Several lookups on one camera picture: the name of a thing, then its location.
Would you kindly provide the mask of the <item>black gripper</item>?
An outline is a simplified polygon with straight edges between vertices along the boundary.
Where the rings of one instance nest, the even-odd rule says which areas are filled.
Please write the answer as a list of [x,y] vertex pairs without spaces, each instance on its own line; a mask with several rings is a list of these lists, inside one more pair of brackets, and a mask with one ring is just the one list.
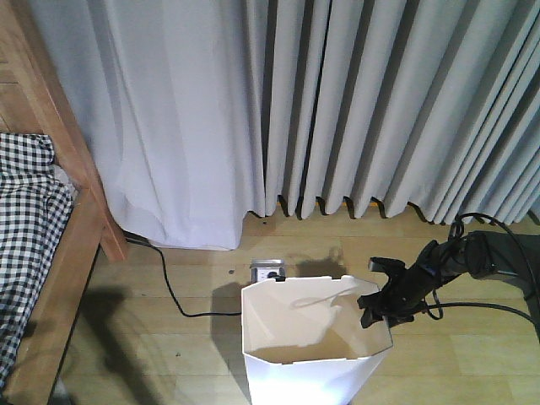
[[436,281],[434,271],[416,264],[391,274],[381,294],[361,295],[357,299],[358,307],[364,311],[361,326],[367,329],[384,316],[388,321],[412,321],[413,313],[422,308],[423,299],[435,289]]

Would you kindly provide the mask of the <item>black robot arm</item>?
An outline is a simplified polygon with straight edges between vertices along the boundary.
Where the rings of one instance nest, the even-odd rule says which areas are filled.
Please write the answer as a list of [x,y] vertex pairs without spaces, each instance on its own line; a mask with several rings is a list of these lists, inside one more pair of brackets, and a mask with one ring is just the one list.
[[529,310],[526,319],[539,328],[538,235],[473,231],[444,243],[432,240],[411,267],[401,260],[373,256],[369,270],[384,273],[388,280],[381,291],[358,298],[363,328],[384,320],[389,327],[412,322],[416,313],[431,309],[425,302],[428,294],[464,273],[521,289]]

